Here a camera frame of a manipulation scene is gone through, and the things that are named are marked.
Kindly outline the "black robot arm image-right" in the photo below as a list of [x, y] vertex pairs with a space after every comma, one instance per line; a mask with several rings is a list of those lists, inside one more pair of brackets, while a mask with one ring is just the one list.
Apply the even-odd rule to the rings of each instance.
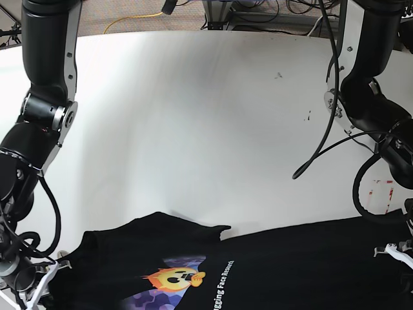
[[412, 115], [387, 99], [377, 81], [394, 48], [406, 1], [342, 1], [336, 50], [328, 66], [325, 104], [340, 110], [339, 124], [354, 136], [359, 130], [374, 143], [375, 153], [358, 170], [352, 186], [356, 210], [379, 224], [412, 225], [412, 199], [393, 215], [367, 211], [359, 199], [365, 173], [384, 160], [400, 186], [412, 188]]

